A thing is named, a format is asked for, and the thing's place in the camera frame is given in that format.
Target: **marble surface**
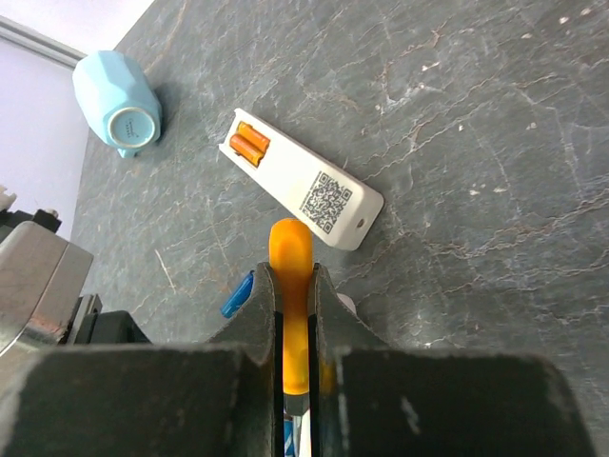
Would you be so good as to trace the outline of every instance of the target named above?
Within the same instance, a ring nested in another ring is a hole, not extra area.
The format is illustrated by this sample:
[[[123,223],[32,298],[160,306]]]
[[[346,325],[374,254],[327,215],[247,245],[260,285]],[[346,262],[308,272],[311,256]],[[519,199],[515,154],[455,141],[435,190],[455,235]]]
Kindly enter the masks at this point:
[[[166,131],[135,160],[89,138],[73,239],[87,289],[156,342],[204,341],[288,216],[222,155],[250,110],[385,198],[363,245],[317,242],[405,348],[548,356],[609,455],[605,0],[166,0],[119,45]]]

